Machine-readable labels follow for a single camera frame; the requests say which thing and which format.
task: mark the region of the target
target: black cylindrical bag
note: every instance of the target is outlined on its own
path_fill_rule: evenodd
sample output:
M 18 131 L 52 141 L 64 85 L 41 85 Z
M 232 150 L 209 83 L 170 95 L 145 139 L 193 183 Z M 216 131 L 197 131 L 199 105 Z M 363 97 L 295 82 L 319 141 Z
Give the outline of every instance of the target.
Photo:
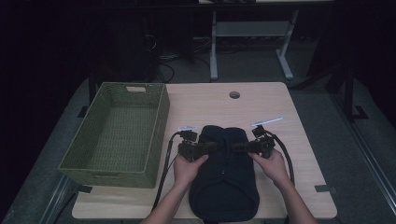
M 216 142 L 219 150 L 210 154 L 191 183 L 190 206 L 199 218 L 213 222 L 252 219 L 260 196 L 256 187 L 253 159 L 247 153 L 235 153 L 232 144 L 247 142 L 244 130 L 205 126 L 199 143 Z

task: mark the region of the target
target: floor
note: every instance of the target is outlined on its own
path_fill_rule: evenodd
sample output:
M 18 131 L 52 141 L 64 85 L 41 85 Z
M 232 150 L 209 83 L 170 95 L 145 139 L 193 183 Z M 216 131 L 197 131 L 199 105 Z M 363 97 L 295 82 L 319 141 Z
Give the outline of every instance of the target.
M 291 87 L 306 80 L 306 72 L 315 50 L 314 41 L 292 42 L 287 53 L 293 80 L 283 77 L 277 61 L 276 43 L 260 49 L 223 51 L 218 56 L 219 79 L 216 82 L 284 82 Z M 196 53 L 194 62 L 177 59 L 160 66 L 170 83 L 209 82 L 208 52 Z M 370 152 L 380 164 L 389 183 L 396 186 L 396 131 L 375 106 L 369 92 L 355 80 L 354 105 L 361 105 L 369 119 L 346 121 L 339 106 L 343 92 L 325 91 L 325 77 L 304 90 L 290 91 L 306 134 L 318 159 L 338 210 L 337 217 L 320 223 L 396 223 L 383 189 L 378 186 L 357 141 L 357 129 Z M 88 81 L 81 83 L 64 111 L 47 144 L 27 177 L 3 223 L 135 223 L 138 220 L 77 220 L 72 217 L 77 185 L 64 178 L 57 167 L 76 133 L 82 118 L 81 108 L 89 103 Z M 282 223 L 282 220 L 264 220 Z

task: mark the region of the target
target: green basket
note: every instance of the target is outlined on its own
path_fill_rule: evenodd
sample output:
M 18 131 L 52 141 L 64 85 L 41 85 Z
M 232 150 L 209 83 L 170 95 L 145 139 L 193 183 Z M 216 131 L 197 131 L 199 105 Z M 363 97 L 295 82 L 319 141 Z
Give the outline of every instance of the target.
M 104 82 L 59 170 L 82 185 L 154 188 L 169 105 L 164 84 Z

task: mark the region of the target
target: table top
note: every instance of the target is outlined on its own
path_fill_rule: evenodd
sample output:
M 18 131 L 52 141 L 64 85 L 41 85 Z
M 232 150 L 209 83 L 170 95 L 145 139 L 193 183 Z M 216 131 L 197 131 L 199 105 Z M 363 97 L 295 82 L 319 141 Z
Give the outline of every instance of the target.
M 318 162 L 305 134 L 304 127 L 283 83 L 205 83 L 167 84 L 170 109 L 163 139 L 163 154 L 157 187 L 134 189 L 116 187 L 93 187 L 91 193 L 80 193 L 73 208 L 75 218 L 144 218 L 154 202 L 160 182 L 167 143 L 181 126 L 197 126 L 200 133 L 206 125 L 223 128 L 239 127 L 246 131 L 249 140 L 254 139 L 251 122 L 257 120 L 282 120 L 268 123 L 264 128 L 276 134 L 290 154 L 296 188 L 316 218 L 332 218 L 337 210 L 330 192 L 317 192 L 315 186 L 326 185 Z M 230 97 L 231 91 L 240 94 Z M 175 138 L 171 159 L 177 154 L 181 138 Z M 257 188 L 260 193 L 259 211 L 255 218 L 282 218 L 287 212 L 282 196 L 272 181 L 265 176 L 255 162 Z M 165 179 L 163 195 L 174 183 L 173 168 Z M 196 218 L 190 209 L 188 192 L 175 218 Z

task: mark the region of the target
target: table leg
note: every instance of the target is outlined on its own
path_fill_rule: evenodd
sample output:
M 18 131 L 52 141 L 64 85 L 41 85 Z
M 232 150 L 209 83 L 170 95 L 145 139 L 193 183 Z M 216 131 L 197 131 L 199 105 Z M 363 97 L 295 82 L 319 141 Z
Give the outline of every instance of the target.
M 210 52 L 210 79 L 217 80 L 218 78 L 218 60 L 216 58 L 216 11 L 214 11 L 212 20 L 212 50 Z
M 293 34 L 293 29 L 295 22 L 297 20 L 298 12 L 299 12 L 298 9 L 293 11 L 288 25 L 288 29 L 285 34 L 285 42 L 283 43 L 280 49 L 276 50 L 276 56 L 279 59 L 280 66 L 282 67 L 286 79 L 293 79 L 293 73 L 290 71 L 289 64 L 288 61 L 286 60 L 285 55 L 286 55 L 286 50 L 288 49 L 289 46 L 291 35 Z

